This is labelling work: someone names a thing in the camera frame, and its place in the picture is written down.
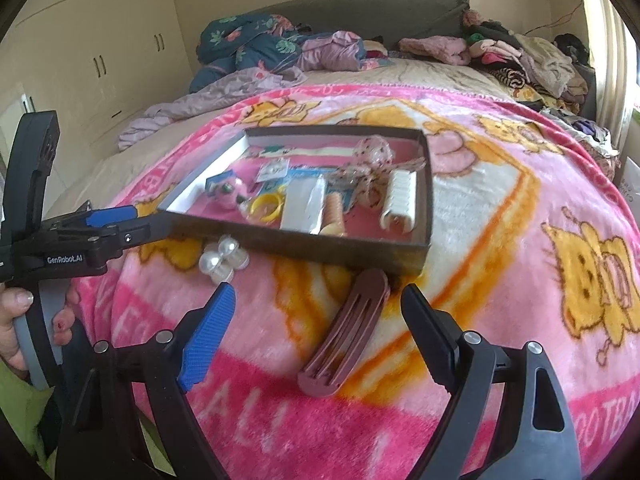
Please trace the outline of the green sleeve forearm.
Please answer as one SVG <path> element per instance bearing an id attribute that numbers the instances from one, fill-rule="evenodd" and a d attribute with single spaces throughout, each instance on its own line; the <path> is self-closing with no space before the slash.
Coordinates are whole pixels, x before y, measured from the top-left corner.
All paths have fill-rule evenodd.
<path id="1" fill-rule="evenodd" d="M 38 390 L 1 362 L 1 409 L 18 440 L 50 479 L 54 478 L 58 410 L 54 389 Z"/>

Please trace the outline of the left hand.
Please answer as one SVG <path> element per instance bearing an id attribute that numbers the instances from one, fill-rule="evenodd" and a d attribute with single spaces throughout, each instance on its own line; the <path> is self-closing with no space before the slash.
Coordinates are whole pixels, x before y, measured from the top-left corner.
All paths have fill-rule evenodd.
<path id="1" fill-rule="evenodd" d="M 53 318 L 53 341 L 57 346 L 66 346 L 73 338 L 72 326 L 76 321 L 74 307 L 80 301 L 73 285 L 67 289 L 63 309 Z M 0 306 L 0 351 L 1 359 L 17 377 L 25 380 L 27 364 L 17 341 L 14 320 L 24 315 L 34 302 L 34 295 L 24 288 L 1 285 Z"/>

